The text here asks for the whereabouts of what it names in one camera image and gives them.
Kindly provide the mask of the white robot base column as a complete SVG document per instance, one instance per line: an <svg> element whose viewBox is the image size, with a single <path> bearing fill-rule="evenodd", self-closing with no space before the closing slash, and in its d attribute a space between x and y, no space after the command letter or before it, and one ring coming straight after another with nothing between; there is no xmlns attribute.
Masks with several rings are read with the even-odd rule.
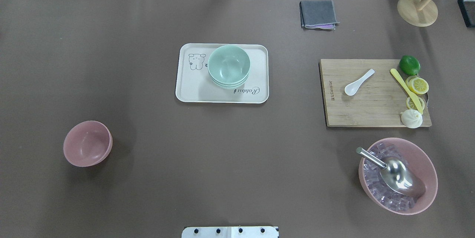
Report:
<svg viewBox="0 0 475 238"><path fill-rule="evenodd" d="M182 238L278 238L274 226L186 227Z"/></svg>

